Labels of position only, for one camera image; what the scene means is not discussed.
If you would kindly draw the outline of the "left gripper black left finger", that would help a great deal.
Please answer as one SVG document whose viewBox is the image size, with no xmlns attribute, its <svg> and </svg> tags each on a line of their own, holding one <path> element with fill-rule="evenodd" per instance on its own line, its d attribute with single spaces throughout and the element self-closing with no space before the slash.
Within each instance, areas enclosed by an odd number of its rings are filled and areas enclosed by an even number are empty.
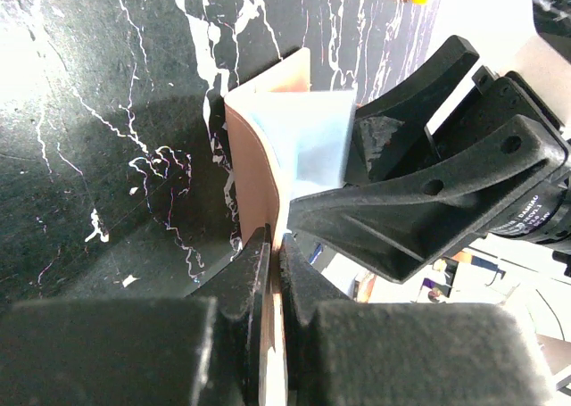
<svg viewBox="0 0 571 406">
<path fill-rule="evenodd" d="M 4 405 L 257 405 L 271 234 L 185 298 L 21 302 L 1 318 Z"/>
</svg>

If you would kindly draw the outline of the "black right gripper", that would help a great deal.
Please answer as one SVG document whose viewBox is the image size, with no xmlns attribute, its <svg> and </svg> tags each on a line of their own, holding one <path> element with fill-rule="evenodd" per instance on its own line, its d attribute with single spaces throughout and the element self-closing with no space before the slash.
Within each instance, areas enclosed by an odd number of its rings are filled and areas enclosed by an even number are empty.
<svg viewBox="0 0 571 406">
<path fill-rule="evenodd" d="M 357 109 L 345 182 L 386 179 L 423 137 L 438 175 L 423 217 L 425 245 L 466 245 L 489 233 L 540 245 L 570 243 L 570 144 L 515 72 L 473 88 L 434 134 L 425 126 L 479 54 L 451 36 L 402 83 Z"/>
</svg>

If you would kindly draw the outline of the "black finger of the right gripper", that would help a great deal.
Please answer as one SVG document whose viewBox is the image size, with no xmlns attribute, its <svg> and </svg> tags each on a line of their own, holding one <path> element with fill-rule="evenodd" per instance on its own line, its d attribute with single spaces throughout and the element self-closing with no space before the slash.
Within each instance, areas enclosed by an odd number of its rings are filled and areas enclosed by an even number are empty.
<svg viewBox="0 0 571 406">
<path fill-rule="evenodd" d="M 568 142 L 516 115 L 428 168 L 296 199 L 287 226 L 401 283 L 488 234 L 564 246 L 569 175 Z"/>
</svg>

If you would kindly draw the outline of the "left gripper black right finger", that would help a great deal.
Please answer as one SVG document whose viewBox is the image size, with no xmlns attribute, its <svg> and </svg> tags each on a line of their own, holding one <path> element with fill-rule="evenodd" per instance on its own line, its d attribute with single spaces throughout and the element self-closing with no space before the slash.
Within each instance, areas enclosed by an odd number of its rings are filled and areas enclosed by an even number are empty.
<svg viewBox="0 0 571 406">
<path fill-rule="evenodd" d="M 360 303 L 290 235 L 279 253 L 288 387 L 299 405 L 552 405 L 534 336 L 484 303 Z"/>
</svg>

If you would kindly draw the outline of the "pink leather card holder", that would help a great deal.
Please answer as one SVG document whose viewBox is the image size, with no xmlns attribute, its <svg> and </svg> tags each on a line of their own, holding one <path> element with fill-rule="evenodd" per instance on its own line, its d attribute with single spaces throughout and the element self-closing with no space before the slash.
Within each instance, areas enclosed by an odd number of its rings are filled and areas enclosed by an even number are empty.
<svg viewBox="0 0 571 406">
<path fill-rule="evenodd" d="M 285 405 L 286 341 L 279 252 L 290 202 L 343 183 L 355 109 L 353 91 L 313 91 L 310 49 L 300 48 L 224 97 L 241 237 L 269 230 L 261 281 L 259 357 L 253 398 Z"/>
</svg>

